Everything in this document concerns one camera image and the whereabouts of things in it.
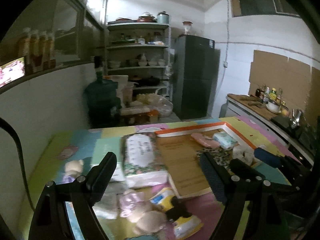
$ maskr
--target orange lid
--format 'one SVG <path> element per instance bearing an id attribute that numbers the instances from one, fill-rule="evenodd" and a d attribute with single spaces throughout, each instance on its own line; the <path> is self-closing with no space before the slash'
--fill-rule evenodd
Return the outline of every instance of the orange lid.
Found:
<path id="1" fill-rule="evenodd" d="M 158 116 L 159 115 L 159 111 L 156 109 L 151 110 L 150 112 L 147 113 L 148 116 Z"/>

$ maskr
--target plate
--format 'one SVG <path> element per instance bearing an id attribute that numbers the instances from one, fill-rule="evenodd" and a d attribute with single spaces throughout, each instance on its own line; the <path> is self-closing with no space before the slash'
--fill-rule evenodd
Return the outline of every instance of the plate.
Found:
<path id="1" fill-rule="evenodd" d="M 279 111 L 277 112 L 277 111 L 274 111 L 274 110 L 270 109 L 270 108 L 268 107 L 268 104 L 266 104 L 266 108 L 267 108 L 270 112 L 272 112 L 273 114 L 280 114 L 280 113 L 281 113 L 281 110 L 279 110 Z"/>

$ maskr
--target tissue package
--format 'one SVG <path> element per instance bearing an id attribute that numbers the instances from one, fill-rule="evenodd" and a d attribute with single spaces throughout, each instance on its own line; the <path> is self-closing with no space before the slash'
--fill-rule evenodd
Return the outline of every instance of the tissue package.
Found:
<path id="1" fill-rule="evenodd" d="M 154 133 L 123 137 L 124 174 L 129 188 L 150 187 L 167 182 L 168 172 L 156 147 Z"/>
<path id="2" fill-rule="evenodd" d="M 224 150 L 231 150 L 237 143 L 235 139 L 233 139 L 226 132 L 218 132 L 213 135 L 213 139 L 220 143 L 220 146 Z"/>

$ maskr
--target bowl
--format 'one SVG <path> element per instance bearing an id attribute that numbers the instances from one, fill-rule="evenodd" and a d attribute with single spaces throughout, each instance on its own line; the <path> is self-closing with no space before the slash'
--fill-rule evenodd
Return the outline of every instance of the bowl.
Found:
<path id="1" fill-rule="evenodd" d="M 121 61 L 118 60 L 109 60 L 110 64 L 121 64 Z"/>
<path id="2" fill-rule="evenodd" d="M 109 64 L 108 68 L 120 68 L 121 63 L 119 64 Z"/>
<path id="3" fill-rule="evenodd" d="M 148 63 L 147 61 L 139 61 L 139 62 L 138 62 L 138 64 L 139 64 L 140 67 L 146 66 L 147 63 Z"/>
<path id="4" fill-rule="evenodd" d="M 278 104 L 276 101 L 274 100 L 269 100 L 268 102 L 268 108 L 274 112 L 279 112 L 280 110 L 280 104 Z"/>
<path id="5" fill-rule="evenodd" d="M 159 60 L 158 64 L 159 64 L 159 66 L 164 66 L 165 65 L 165 61 L 164 60 Z"/>
<path id="6" fill-rule="evenodd" d="M 156 66 L 157 62 L 156 61 L 149 61 L 149 66 Z"/>

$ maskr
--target cardboard sheet on wall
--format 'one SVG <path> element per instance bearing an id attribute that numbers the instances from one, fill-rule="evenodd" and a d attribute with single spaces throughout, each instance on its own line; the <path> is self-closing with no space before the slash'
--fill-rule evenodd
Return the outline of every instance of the cardboard sheet on wall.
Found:
<path id="1" fill-rule="evenodd" d="M 313 125 L 320 115 L 320 70 L 303 62 L 265 51 L 254 51 L 250 71 L 249 94 L 266 84 L 283 89 L 283 100 L 289 109 L 302 109 Z"/>

